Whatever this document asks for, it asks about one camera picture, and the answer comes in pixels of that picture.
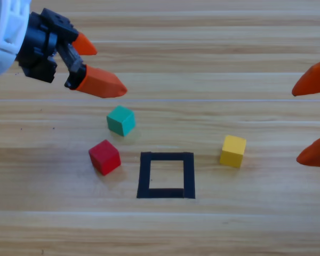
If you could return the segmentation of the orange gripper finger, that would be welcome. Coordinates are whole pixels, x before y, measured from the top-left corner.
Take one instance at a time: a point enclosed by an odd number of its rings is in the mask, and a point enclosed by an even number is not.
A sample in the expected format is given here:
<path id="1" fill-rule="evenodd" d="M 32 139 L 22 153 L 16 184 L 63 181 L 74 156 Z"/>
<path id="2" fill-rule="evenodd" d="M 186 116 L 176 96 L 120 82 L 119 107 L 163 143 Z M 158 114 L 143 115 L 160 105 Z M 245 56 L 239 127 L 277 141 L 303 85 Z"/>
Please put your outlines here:
<path id="1" fill-rule="evenodd" d="M 297 162 L 306 166 L 320 167 L 320 138 L 300 153 Z"/>
<path id="2" fill-rule="evenodd" d="M 320 62 L 312 65 L 296 82 L 293 96 L 320 93 Z"/>

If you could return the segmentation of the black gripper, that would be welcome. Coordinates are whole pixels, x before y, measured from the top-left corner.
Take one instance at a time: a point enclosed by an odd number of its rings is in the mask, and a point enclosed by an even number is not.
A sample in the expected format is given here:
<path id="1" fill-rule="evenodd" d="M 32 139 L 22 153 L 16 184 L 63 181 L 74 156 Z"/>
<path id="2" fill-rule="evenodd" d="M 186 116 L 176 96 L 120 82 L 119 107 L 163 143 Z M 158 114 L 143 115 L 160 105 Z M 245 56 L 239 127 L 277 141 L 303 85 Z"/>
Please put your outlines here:
<path id="1" fill-rule="evenodd" d="M 65 87 L 99 98 L 116 98 L 127 93 L 119 78 L 106 70 L 83 64 L 79 55 L 96 55 L 93 43 L 70 20 L 44 8 L 29 15 L 27 31 L 16 61 L 25 76 L 52 83 L 59 54 L 68 68 Z"/>

